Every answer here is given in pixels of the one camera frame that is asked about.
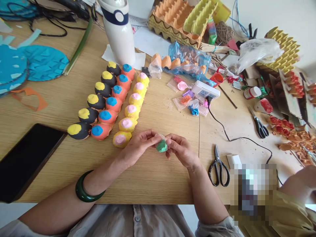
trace table surface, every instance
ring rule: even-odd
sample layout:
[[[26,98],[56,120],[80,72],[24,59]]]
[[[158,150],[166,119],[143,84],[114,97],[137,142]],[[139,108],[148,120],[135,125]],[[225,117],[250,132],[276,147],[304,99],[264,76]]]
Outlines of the table surface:
[[[31,35],[26,22],[19,22],[22,29],[18,28],[16,23],[10,25],[13,27],[10,35],[16,36],[12,46],[17,46]],[[44,29],[44,33],[47,31],[60,33],[45,20],[39,20],[35,27]],[[40,36],[33,44],[56,48],[70,59],[84,32],[72,29],[67,29],[67,31],[66,37]],[[48,107],[42,111],[35,112],[29,109],[10,95],[1,98],[1,158],[35,123],[66,130],[69,125],[78,122],[78,110],[87,107],[87,96],[94,93],[94,84],[106,70],[107,62],[101,56],[107,42],[105,32],[94,24],[88,41],[68,76],[46,82],[27,81],[24,84],[24,87],[32,87],[47,101]],[[150,57],[147,55],[145,65],[148,66],[149,62]],[[215,144],[219,147],[221,160],[227,166],[226,155],[230,153],[239,154],[243,164],[257,165],[266,162],[270,156],[267,150],[244,139],[229,143],[221,125],[210,114],[207,117],[194,117],[190,115],[187,108],[179,112],[172,99],[180,97],[182,93],[175,93],[167,86],[171,79],[170,74],[162,73],[162,79],[150,80],[134,133],[152,128],[164,135],[175,133],[184,136],[192,145],[193,150],[199,154],[206,169],[214,160]],[[276,144],[286,142],[286,140],[272,134],[262,140],[256,134],[248,106],[254,105],[257,100],[246,100],[242,91],[231,88],[227,82],[222,84],[222,88],[238,109],[235,109],[221,92],[221,96],[212,101],[211,111],[215,118],[225,126],[228,136],[231,139],[240,136],[249,137],[269,148],[273,152],[271,163],[277,164],[282,181],[301,169],[294,156],[276,147]],[[30,103],[34,102],[32,99],[25,98]],[[124,117],[123,109],[127,105],[126,99],[113,131],[104,141],[100,142],[92,137],[78,141],[67,136],[18,202],[40,202],[60,188],[76,181],[82,173],[116,156],[121,149],[113,146],[112,139],[119,130],[118,121]],[[256,114],[263,123],[266,123],[266,115]],[[133,167],[126,170],[108,188],[106,195],[98,203],[192,204],[190,187],[188,172],[174,155],[167,160],[164,154],[158,153],[155,149],[149,149]],[[230,204],[235,199],[233,181],[226,188],[217,187],[216,191],[224,204]]]

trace yellow egg carton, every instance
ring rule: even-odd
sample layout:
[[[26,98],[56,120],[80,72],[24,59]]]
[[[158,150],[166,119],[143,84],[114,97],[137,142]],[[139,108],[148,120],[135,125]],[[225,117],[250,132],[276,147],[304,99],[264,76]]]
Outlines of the yellow egg carton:
[[[265,38],[274,39],[280,45],[280,49],[284,50],[284,53],[276,59],[275,62],[270,64],[257,63],[259,68],[272,74],[278,74],[278,69],[281,69],[285,74],[293,70],[293,64],[297,62],[298,58],[298,45],[293,37],[288,37],[288,34],[283,33],[282,30],[278,30],[278,27],[271,29]]]
[[[183,30],[203,36],[206,25],[216,10],[217,5],[218,2],[201,0],[185,20]]]
[[[157,35],[162,33],[163,38],[170,38],[172,43],[178,41],[198,49],[202,36],[183,31],[184,22],[193,9],[194,6],[183,0],[163,0],[151,12],[148,28],[154,29]]]

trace black phone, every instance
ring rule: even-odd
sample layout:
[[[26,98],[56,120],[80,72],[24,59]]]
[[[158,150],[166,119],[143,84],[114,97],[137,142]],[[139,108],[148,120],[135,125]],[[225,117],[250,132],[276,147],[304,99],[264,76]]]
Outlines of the black phone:
[[[0,201],[18,200],[67,133],[35,124],[0,161]]]

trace plug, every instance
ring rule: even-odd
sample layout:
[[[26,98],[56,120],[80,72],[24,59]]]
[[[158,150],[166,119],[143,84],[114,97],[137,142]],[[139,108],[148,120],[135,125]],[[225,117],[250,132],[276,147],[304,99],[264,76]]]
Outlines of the plug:
[[[210,107],[211,101],[212,101],[212,97],[208,96],[206,97],[206,101],[207,101],[207,107]]]

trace floor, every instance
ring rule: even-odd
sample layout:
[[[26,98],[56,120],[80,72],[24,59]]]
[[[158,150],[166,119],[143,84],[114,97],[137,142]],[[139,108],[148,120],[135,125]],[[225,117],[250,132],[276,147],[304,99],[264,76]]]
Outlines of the floor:
[[[9,222],[19,218],[26,211],[34,207],[36,203],[0,203],[0,228]],[[198,226],[198,217],[193,205],[179,205],[185,220],[194,233]]]

